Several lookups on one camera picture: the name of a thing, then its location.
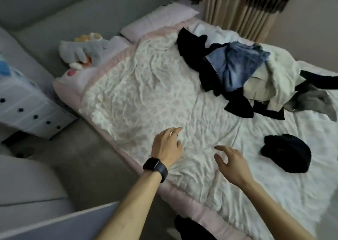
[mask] hand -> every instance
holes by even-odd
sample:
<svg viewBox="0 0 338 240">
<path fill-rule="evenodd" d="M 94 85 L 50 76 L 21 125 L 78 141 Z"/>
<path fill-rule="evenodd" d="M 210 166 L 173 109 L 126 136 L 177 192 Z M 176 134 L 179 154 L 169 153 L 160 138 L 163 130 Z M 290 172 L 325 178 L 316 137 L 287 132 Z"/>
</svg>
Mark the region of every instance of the hand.
<svg viewBox="0 0 338 240">
<path fill-rule="evenodd" d="M 183 146 L 180 140 L 177 141 L 178 133 L 182 129 L 182 127 L 169 128 L 154 138 L 154 143 L 151 147 L 151 157 L 158 158 L 168 170 L 182 156 Z"/>
<path fill-rule="evenodd" d="M 246 160 L 237 149 L 226 146 L 215 146 L 215 149 L 223 151 L 228 157 L 228 163 L 226 164 L 218 154 L 215 154 L 215 161 L 219 171 L 230 183 L 242 189 L 255 182 Z"/>
</svg>

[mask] smartwatch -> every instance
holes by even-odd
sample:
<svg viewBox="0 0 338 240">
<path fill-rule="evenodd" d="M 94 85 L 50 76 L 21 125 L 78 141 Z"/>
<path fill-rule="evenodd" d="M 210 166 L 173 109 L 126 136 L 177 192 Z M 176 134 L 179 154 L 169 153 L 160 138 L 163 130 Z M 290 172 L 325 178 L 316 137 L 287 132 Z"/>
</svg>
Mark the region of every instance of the smartwatch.
<svg viewBox="0 0 338 240">
<path fill-rule="evenodd" d="M 158 158 L 150 157 L 143 165 L 144 170 L 158 171 L 162 175 L 161 183 L 168 176 L 167 167 Z"/>
</svg>

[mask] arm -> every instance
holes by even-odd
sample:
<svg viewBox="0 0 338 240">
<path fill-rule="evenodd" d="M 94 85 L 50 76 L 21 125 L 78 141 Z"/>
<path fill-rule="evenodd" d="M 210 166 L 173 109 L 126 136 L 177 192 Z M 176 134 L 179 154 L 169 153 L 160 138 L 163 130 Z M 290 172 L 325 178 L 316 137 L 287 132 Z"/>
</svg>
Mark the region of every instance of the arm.
<svg viewBox="0 0 338 240">
<path fill-rule="evenodd" d="M 181 130 L 182 127 L 162 131 L 156 135 L 151 148 L 151 156 L 160 159 L 168 170 L 183 150 L 181 142 L 177 141 L 178 134 L 171 132 Z M 139 239 L 161 180 L 159 172 L 145 170 L 95 240 Z"/>
<path fill-rule="evenodd" d="M 246 160 L 238 150 L 225 146 L 216 146 L 215 148 L 225 152 L 228 157 L 228 163 L 226 164 L 218 154 L 215 154 L 215 160 L 220 172 L 249 198 L 274 239 L 315 239 L 276 203 L 260 184 L 254 181 Z"/>
</svg>

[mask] white drawer unit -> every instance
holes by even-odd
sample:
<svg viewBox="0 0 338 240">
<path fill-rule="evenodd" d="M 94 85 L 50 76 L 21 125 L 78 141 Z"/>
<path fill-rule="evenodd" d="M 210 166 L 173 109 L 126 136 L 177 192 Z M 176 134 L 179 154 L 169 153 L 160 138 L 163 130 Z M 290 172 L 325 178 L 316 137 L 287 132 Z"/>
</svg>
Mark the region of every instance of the white drawer unit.
<svg viewBox="0 0 338 240">
<path fill-rule="evenodd" d="M 39 87 L 11 68 L 0 77 L 0 122 L 50 139 L 77 118 L 49 99 Z"/>
</svg>

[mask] stuffed animal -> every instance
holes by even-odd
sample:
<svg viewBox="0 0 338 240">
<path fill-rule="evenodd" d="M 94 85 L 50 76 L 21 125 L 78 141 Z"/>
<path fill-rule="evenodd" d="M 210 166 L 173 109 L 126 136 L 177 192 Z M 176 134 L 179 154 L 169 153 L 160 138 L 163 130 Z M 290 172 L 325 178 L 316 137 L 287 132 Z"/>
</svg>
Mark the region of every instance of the stuffed animal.
<svg viewBox="0 0 338 240">
<path fill-rule="evenodd" d="M 108 40 L 98 33 L 83 34 L 75 38 L 74 42 L 61 41 L 59 54 L 69 67 L 76 70 L 84 69 L 92 64 L 99 66 L 102 60 L 102 52 L 108 48 Z"/>
</svg>

